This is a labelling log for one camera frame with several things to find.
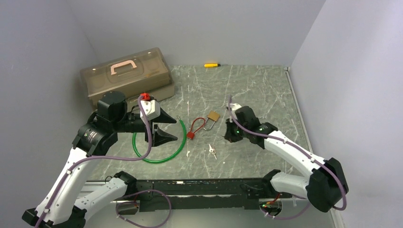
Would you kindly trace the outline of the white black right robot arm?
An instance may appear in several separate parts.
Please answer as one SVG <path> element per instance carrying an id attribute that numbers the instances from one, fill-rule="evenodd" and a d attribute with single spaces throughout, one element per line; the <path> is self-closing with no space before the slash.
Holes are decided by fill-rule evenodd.
<path id="1" fill-rule="evenodd" d="M 345 210 L 348 184 L 341 163 L 315 155 L 286 137 L 276 126 L 261 123 L 249 106 L 229 103 L 225 140 L 235 143 L 248 139 L 264 150 L 273 152 L 296 168 L 301 175 L 272 170 L 261 181 L 267 197 L 289 193 L 307 199 L 321 212 Z"/>

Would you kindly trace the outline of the brass padlock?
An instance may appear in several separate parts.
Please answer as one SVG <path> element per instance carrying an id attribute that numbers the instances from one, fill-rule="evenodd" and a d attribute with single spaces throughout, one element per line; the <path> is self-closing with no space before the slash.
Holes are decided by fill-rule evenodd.
<path id="1" fill-rule="evenodd" d="M 204 124 L 203 129 L 205 131 L 209 131 L 213 128 L 213 126 L 215 125 L 215 123 L 219 120 L 220 118 L 220 114 L 216 111 L 210 111 L 207 116 L 206 116 L 206 122 Z"/>

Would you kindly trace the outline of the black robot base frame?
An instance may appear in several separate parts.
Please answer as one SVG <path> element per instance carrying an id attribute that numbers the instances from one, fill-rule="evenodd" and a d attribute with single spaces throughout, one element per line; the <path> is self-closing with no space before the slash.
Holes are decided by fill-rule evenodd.
<path id="1" fill-rule="evenodd" d="M 165 209 L 259 209 L 291 198 L 268 190 L 262 178 L 138 180 L 119 200 L 137 202 L 141 212 Z"/>

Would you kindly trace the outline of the green cable lock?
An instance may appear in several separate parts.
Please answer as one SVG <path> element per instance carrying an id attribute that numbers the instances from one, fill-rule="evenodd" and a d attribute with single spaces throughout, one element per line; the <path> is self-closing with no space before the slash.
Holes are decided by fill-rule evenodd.
<path id="1" fill-rule="evenodd" d="M 165 163 L 165 162 L 168 162 L 168 161 L 174 159 L 184 149 L 184 146 L 185 146 L 186 141 L 187 141 L 186 126 L 185 126 L 183 120 L 179 116 L 177 116 L 177 119 L 178 119 L 179 123 L 181 124 L 182 131 L 183 131 L 183 139 L 182 139 L 182 142 L 181 142 L 181 145 L 179 146 L 179 148 L 172 155 L 170 155 L 170 156 L 168 156 L 166 158 L 159 159 L 159 160 L 150 160 L 148 158 L 144 158 L 144 159 L 142 159 L 142 161 L 144 161 L 146 163 L 150 163 L 150 164 Z M 138 149 L 136 147 L 136 135 L 137 135 L 137 133 L 133 133 L 133 135 L 132 135 L 132 148 L 133 148 L 135 154 L 138 157 L 141 157 L 142 155 L 139 153 L 139 151 L 138 151 Z"/>

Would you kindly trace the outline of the red cable padlock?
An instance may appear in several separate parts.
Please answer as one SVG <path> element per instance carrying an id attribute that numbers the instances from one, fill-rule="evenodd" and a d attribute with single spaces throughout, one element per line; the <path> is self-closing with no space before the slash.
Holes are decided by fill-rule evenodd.
<path id="1" fill-rule="evenodd" d="M 189 140 L 193 140 L 195 137 L 195 134 L 201 130 L 206 124 L 206 119 L 203 117 L 197 117 L 196 119 L 193 120 L 191 127 L 189 131 L 186 134 L 186 138 Z"/>

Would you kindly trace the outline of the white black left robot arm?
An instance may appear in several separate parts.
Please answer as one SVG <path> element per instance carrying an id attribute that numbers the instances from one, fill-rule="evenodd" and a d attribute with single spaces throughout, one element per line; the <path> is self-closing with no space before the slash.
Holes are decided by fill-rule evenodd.
<path id="1" fill-rule="evenodd" d="M 148 94 L 139 96 L 137 101 L 138 114 L 127 110 L 122 92 L 111 91 L 102 96 L 97 110 L 79 128 L 67 162 L 49 193 L 38 206 L 23 213 L 25 222 L 36 228 L 82 228 L 113 200 L 146 197 L 149 190 L 125 171 L 116 173 L 90 194 L 78 196 L 99 162 L 110 159 L 107 153 L 119 133 L 144 133 L 149 147 L 176 140 L 158 127 L 159 123 L 174 124 L 176 120 Z"/>

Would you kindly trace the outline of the yellow handled screwdriver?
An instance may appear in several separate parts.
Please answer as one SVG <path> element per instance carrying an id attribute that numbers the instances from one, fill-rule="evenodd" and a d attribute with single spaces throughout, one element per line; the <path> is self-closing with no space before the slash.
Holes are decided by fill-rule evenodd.
<path id="1" fill-rule="evenodd" d="M 221 64 L 219 63 L 209 63 L 209 64 L 204 64 L 205 68 L 215 68 L 215 67 L 220 67 Z"/>

